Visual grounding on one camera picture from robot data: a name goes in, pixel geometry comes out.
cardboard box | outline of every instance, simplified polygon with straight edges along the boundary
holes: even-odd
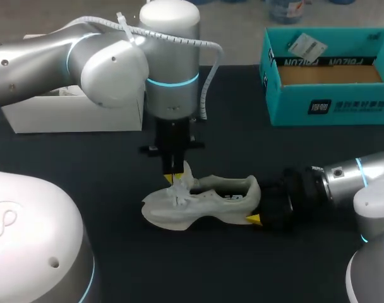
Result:
[[[315,62],[289,52],[302,33]],[[260,76],[275,126],[384,124],[384,28],[268,28]]]
[[[71,133],[141,131],[144,87],[124,107],[105,109],[86,96],[49,93],[4,106],[4,115],[15,133]]]

teal cardboard box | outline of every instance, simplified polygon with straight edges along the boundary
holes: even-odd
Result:
[[[302,33],[327,45],[312,63]],[[384,28],[267,28],[260,76],[275,126],[384,124]]]

white box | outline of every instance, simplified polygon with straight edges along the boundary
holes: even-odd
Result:
[[[141,131],[144,87],[124,107],[105,109],[86,96],[43,95],[2,108],[15,133]]]

shoe upper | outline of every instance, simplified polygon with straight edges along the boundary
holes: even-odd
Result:
[[[184,168],[186,176],[181,185],[188,194],[181,190],[181,197],[176,196],[177,190],[170,187],[148,195],[143,200],[146,203],[142,209],[145,217],[156,222],[176,222],[222,213],[249,213],[259,204],[261,191],[252,175],[245,179],[211,175],[197,180],[193,178],[188,164]]]

shoelace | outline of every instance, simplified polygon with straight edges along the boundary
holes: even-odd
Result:
[[[167,188],[167,192],[170,196],[173,197],[173,205],[186,205],[188,202],[196,202],[199,199],[192,196],[189,189],[186,187],[183,182],[177,178],[174,178],[172,186]]]

